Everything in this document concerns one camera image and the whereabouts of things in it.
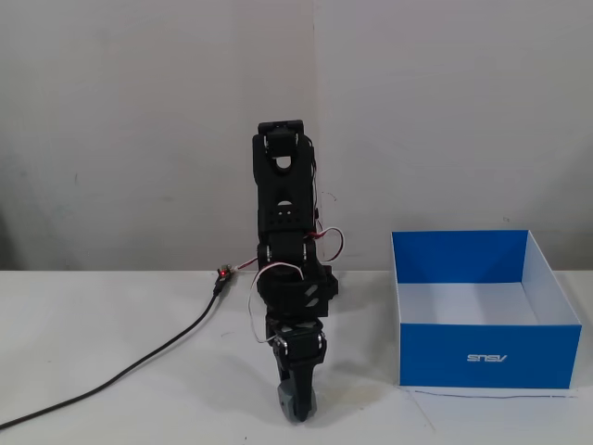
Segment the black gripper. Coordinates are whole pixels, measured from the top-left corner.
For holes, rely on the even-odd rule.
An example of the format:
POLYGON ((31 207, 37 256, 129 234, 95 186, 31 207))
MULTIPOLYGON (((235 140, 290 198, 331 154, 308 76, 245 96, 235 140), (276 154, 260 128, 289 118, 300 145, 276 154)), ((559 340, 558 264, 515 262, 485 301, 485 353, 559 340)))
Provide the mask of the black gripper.
POLYGON ((317 410, 312 386, 314 366, 323 362, 327 340, 323 323, 317 319, 266 319, 268 344, 277 361, 280 382, 289 381, 290 420, 303 423, 317 410))

